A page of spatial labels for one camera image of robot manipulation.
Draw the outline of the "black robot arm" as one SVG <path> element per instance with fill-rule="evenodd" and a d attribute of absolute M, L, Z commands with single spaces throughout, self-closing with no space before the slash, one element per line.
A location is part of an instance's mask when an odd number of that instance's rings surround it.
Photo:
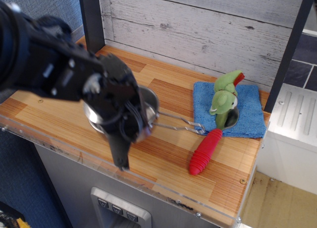
<path fill-rule="evenodd" d="M 131 69 L 118 57 L 96 56 L 75 44 L 54 16 L 32 19 L 0 4 L 0 88 L 83 101 L 90 124 L 109 142 L 114 164 L 129 169 L 132 143 L 150 133 L 146 105 Z"/>

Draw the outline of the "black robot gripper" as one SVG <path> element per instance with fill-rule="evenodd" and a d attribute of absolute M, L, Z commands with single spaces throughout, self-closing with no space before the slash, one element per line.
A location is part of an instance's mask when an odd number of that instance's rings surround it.
<path fill-rule="evenodd" d="M 132 70 L 113 54 L 100 56 L 102 70 L 85 82 L 83 100 L 95 113 L 88 116 L 105 133 L 115 165 L 129 171 L 131 143 L 149 135 L 144 98 Z"/>

